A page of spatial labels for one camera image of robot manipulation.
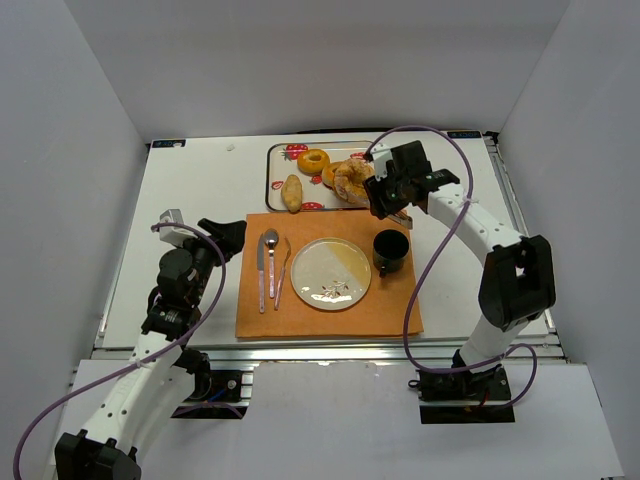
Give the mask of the metal kitchen tongs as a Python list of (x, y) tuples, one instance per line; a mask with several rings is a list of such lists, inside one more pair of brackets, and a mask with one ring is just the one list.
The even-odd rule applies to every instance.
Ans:
[(379, 213), (366, 196), (359, 194), (348, 194), (347, 202), (358, 207), (366, 208), (369, 213), (378, 220), (391, 220), (406, 229), (411, 230), (413, 228), (413, 219), (404, 210), (392, 214)]

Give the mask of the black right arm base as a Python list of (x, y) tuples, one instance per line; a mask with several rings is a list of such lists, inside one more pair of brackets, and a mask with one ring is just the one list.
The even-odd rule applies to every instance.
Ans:
[(515, 413), (506, 370), (499, 357), (467, 365), (456, 352), (453, 364), (416, 367), (408, 382), (426, 425), (513, 423)]

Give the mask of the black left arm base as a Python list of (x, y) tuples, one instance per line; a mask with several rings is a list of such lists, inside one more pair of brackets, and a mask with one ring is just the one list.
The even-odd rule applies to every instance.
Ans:
[(185, 349), (176, 362), (194, 380), (194, 389), (173, 413), (175, 419), (240, 420), (246, 414), (252, 373), (211, 366), (208, 355)]

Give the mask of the large sugar-crusted bundt bread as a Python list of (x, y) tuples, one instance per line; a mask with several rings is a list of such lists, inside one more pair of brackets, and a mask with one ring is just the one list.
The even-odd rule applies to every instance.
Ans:
[(335, 170), (334, 190), (344, 201), (361, 207), (369, 206), (364, 182), (374, 175), (374, 169), (363, 159), (350, 158)]

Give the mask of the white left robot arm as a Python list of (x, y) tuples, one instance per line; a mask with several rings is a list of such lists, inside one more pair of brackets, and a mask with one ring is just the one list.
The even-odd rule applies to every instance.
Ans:
[(180, 405), (209, 397), (209, 358), (187, 343), (212, 312), (199, 308), (211, 274), (242, 252), (247, 223), (202, 219), (188, 227), (168, 210), (152, 229), (171, 248), (159, 260), (140, 335), (95, 413), (57, 441), (60, 479), (141, 478), (141, 455)]

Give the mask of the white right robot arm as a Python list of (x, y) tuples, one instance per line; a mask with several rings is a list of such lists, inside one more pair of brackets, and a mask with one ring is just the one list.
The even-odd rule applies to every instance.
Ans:
[(435, 170), (419, 141), (378, 143), (364, 155), (373, 176), (364, 182), (371, 213), (385, 219), (408, 205), (448, 227), (483, 266), (481, 317), (455, 356), (453, 372), (480, 373), (505, 357), (509, 345), (556, 302), (550, 243), (503, 224), (472, 198), (471, 185), (447, 169)]

